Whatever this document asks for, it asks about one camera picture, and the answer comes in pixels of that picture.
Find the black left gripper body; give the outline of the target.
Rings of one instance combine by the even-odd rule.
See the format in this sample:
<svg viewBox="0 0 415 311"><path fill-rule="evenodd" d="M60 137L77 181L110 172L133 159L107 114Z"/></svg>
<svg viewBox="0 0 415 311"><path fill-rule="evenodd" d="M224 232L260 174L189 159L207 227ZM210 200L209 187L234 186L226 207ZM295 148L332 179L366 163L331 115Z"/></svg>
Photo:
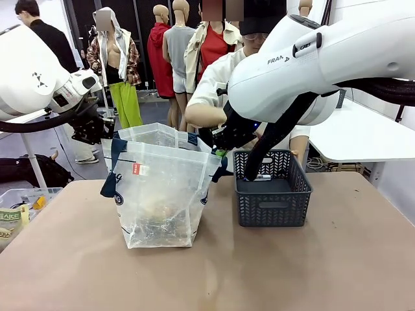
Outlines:
<svg viewBox="0 0 415 311"><path fill-rule="evenodd" d="M114 118L103 117L96 110L88 110L71 121L74 130L72 139L86 144L100 144L102 139L111 139Z"/></svg>

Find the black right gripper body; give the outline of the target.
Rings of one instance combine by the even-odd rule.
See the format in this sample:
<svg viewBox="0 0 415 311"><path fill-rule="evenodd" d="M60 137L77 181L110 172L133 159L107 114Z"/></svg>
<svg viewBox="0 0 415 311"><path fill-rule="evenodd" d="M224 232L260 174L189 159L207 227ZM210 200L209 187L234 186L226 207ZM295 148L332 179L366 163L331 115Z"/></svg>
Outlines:
<svg viewBox="0 0 415 311"><path fill-rule="evenodd" d="M226 114L226 122L212 130L213 145L220 150L233 150L240 148L254 140L256 131L262 124L240 116L227 101L223 107Z"/></svg>

